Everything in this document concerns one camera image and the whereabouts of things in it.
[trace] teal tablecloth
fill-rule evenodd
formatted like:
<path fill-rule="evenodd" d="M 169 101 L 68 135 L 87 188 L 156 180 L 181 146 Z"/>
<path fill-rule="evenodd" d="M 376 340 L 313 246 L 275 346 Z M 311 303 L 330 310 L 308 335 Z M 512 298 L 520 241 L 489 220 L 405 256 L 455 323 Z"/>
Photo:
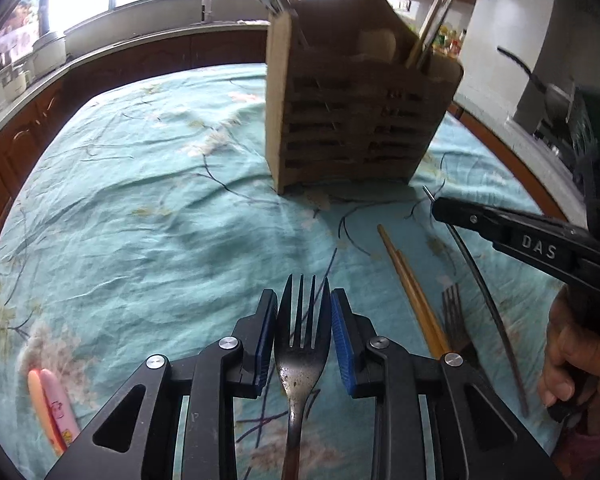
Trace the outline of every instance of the teal tablecloth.
<path fill-rule="evenodd" d="M 33 367 L 56 371 L 84 426 L 149 355 L 176 359 L 231 332 L 263 288 L 328 273 L 378 333 L 428 355 L 376 225 L 385 225 L 440 313 L 459 282 L 468 331 L 494 387 L 519 412 L 502 345 L 421 185 L 537 211 L 512 174 L 445 117 L 410 184 L 271 189 L 264 159 L 264 65 L 142 81 L 92 99 L 64 127 L 20 192 L 0 237 L 0 442 L 28 479 L 55 456 L 27 393 Z M 535 394 L 544 326 L 559 283 L 464 232 L 502 313 L 545 448 L 558 427 Z M 303 475 L 367 479 L 372 400 L 352 400 L 331 351 L 302 436 Z M 238 476 L 280 476 L 286 403 L 276 375 L 263 400 L 235 403 Z"/>

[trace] countertop edge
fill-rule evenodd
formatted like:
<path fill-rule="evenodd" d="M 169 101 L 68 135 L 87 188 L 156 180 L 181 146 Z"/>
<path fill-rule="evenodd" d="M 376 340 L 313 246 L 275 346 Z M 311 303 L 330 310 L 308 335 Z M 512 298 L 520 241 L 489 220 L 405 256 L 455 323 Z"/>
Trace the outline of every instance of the countertop edge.
<path fill-rule="evenodd" d="M 222 22 L 209 23 L 207 25 L 192 25 L 190 27 L 174 28 L 171 30 L 165 30 L 163 32 L 145 34 L 144 36 L 139 36 L 138 38 L 131 38 L 130 40 L 120 41 L 118 43 L 113 43 L 97 50 L 93 50 L 92 52 L 85 54 L 84 56 L 80 56 L 69 63 L 65 63 L 57 70 L 43 76 L 41 79 L 27 88 L 22 95 L 11 102 L 9 106 L 0 111 L 0 130 L 3 129 L 19 111 L 21 111 L 26 105 L 33 101 L 33 99 L 40 95 L 41 92 L 55 83 L 58 79 L 65 76 L 72 69 L 95 59 L 113 54 L 114 52 L 118 52 L 120 50 L 125 50 L 126 48 L 131 48 L 145 43 L 151 43 L 152 41 L 177 38 L 179 36 L 190 36 L 193 34 L 203 34 L 206 32 L 224 32 L 228 30 L 267 30 L 268 27 L 269 23 L 262 21 Z"/>
<path fill-rule="evenodd" d="M 493 119 L 463 94 L 457 93 L 454 101 L 482 122 L 518 156 L 555 200 L 569 222 L 587 227 L 582 195 L 572 182 L 569 171 L 544 142 L 530 136 L 511 117 L 504 124 Z"/>

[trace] pink toothbrush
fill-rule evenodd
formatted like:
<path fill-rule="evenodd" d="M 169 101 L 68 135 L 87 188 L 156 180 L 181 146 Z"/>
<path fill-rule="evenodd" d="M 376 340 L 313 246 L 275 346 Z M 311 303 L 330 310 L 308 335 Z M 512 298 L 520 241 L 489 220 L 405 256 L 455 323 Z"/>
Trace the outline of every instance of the pink toothbrush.
<path fill-rule="evenodd" d="M 58 431 L 64 442 L 69 445 L 80 433 L 69 397 L 67 397 L 58 378 L 46 368 L 40 370 L 40 381 Z"/>

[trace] fork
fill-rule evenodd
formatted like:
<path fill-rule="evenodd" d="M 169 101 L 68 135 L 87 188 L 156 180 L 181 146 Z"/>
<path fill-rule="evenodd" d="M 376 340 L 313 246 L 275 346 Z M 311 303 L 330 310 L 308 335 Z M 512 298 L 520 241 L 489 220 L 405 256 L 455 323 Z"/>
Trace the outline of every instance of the fork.
<path fill-rule="evenodd" d="M 306 329 L 302 345 L 302 289 L 304 287 L 304 276 L 300 275 L 293 342 L 290 333 L 292 283 L 293 276 L 290 275 L 280 299 L 274 339 L 276 367 L 289 402 L 289 422 L 286 432 L 282 480 L 298 480 L 304 408 L 311 390 L 314 389 L 324 370 L 331 344 L 331 297 L 327 278 L 324 279 L 318 327 L 313 345 L 315 276 L 311 282 L 311 296 L 309 297 L 309 307 L 306 313 Z"/>
<path fill-rule="evenodd" d="M 474 342 L 471 341 L 471 336 L 469 336 L 464 325 L 460 290 L 457 283 L 447 287 L 442 292 L 442 312 L 445 319 L 445 332 L 451 349 L 460 354 L 486 378 L 487 374 L 480 364 Z"/>

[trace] wooden chopsticks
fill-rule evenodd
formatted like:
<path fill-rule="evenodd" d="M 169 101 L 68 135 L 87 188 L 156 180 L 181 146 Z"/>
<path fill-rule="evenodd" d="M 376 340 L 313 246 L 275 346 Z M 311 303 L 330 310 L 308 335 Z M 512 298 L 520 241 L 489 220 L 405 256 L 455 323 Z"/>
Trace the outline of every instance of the wooden chopsticks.
<path fill-rule="evenodd" d="M 422 335 L 427 342 L 429 351 L 434 358 L 440 359 L 444 354 L 451 352 L 446 335 L 440 328 L 436 315 L 433 313 L 429 301 L 427 301 L 427 298 L 413 273 L 413 269 L 411 269 L 410 265 L 407 263 L 404 254 L 395 249 L 389 239 L 389 235 L 381 225 L 378 226 L 378 233 L 380 234 L 384 246 L 386 247 L 386 251 L 389 253 L 389 257 L 394 264 L 395 272 L 398 274 L 402 288 L 404 289 L 407 298 L 409 298 L 409 303 L 420 324 Z"/>

